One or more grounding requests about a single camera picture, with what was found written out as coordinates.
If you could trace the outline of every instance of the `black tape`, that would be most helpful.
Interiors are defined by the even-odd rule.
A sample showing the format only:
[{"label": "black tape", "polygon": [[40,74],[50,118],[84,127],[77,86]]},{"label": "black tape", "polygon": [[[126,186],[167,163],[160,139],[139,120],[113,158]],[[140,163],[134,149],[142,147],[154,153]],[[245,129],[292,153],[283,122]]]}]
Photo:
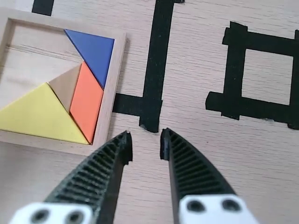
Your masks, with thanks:
[{"label": "black tape", "polygon": [[[143,96],[117,93],[113,112],[139,116],[139,126],[157,133],[162,107],[162,93],[168,41],[174,3],[185,0],[156,0],[149,42]],[[54,0],[35,0],[33,13],[51,16]]]},{"label": "black tape", "polygon": [[[206,109],[221,112],[222,116],[232,119],[238,120],[240,115],[272,119],[299,129],[299,31],[295,31],[295,39],[288,39],[248,32],[246,26],[231,22],[222,44],[228,45],[223,94],[209,92]],[[294,57],[290,105],[242,97],[246,49]]]},{"label": "black tape", "polygon": [[33,13],[51,16],[54,0],[34,0]]}]

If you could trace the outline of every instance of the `wooden table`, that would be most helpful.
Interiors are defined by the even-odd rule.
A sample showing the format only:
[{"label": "wooden table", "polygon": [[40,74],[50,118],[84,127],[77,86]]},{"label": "wooden table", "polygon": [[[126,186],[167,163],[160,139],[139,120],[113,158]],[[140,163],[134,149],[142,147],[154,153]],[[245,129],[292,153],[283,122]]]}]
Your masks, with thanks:
[{"label": "wooden table", "polygon": [[[0,0],[0,6],[24,11],[31,11],[32,4],[33,0]],[[125,30],[128,40],[117,92],[142,96],[154,8],[154,0],[55,0],[52,16]],[[173,222],[168,163],[159,159],[160,133],[166,127],[210,159],[261,223],[298,222],[299,131],[267,119],[229,119],[205,108],[210,91],[223,92],[228,47],[222,39],[230,21],[252,32],[293,39],[299,29],[299,2],[175,4],[159,133],[139,127],[138,117],[112,115],[109,138],[129,130],[134,147],[134,161],[124,168],[114,223]],[[20,46],[16,42],[7,55],[15,52],[21,63],[22,54],[39,54],[32,53],[30,43]],[[291,77],[292,57],[247,50],[242,96],[288,105]],[[1,143],[0,222],[7,222],[17,208],[43,200],[83,159]]]}]

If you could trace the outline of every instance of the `wooden frame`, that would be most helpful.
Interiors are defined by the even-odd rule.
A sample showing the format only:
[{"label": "wooden frame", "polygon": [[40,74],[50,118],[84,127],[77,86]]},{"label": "wooden frame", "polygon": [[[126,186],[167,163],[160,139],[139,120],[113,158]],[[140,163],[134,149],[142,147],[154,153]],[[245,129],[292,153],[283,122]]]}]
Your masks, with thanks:
[{"label": "wooden frame", "polygon": [[77,22],[0,7],[0,60],[3,58],[10,29],[14,22],[55,31],[70,29],[114,39],[114,47],[107,81],[92,145],[83,145],[0,130],[0,141],[2,142],[45,148],[72,154],[89,155],[107,140],[116,86],[126,43],[126,34],[121,31],[107,30],[99,26],[79,24]]}]

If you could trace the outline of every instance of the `tangram piece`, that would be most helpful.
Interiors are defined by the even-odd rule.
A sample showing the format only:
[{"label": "tangram piece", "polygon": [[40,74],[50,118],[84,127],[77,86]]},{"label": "tangram piece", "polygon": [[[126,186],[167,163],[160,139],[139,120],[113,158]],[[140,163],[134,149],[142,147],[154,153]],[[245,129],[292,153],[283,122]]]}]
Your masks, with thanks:
[{"label": "tangram piece", "polygon": [[80,68],[81,64],[49,81],[49,85],[67,112],[70,111],[71,100],[74,95]]},{"label": "tangram piece", "polygon": [[70,112],[89,143],[93,141],[103,93],[103,89],[83,62]]},{"label": "tangram piece", "polygon": [[3,108],[0,130],[88,144],[47,83]]},{"label": "tangram piece", "polygon": [[89,69],[104,89],[108,75],[114,39],[64,30]]}]

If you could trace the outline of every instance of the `orange parallelogram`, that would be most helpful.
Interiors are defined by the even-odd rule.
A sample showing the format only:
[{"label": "orange parallelogram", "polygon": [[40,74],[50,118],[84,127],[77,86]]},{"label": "orange parallelogram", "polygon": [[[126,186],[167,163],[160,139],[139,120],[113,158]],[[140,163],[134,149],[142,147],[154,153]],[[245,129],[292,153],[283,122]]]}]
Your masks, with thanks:
[{"label": "orange parallelogram", "polygon": [[98,81],[83,62],[70,112],[89,143],[93,142],[103,93]]}]

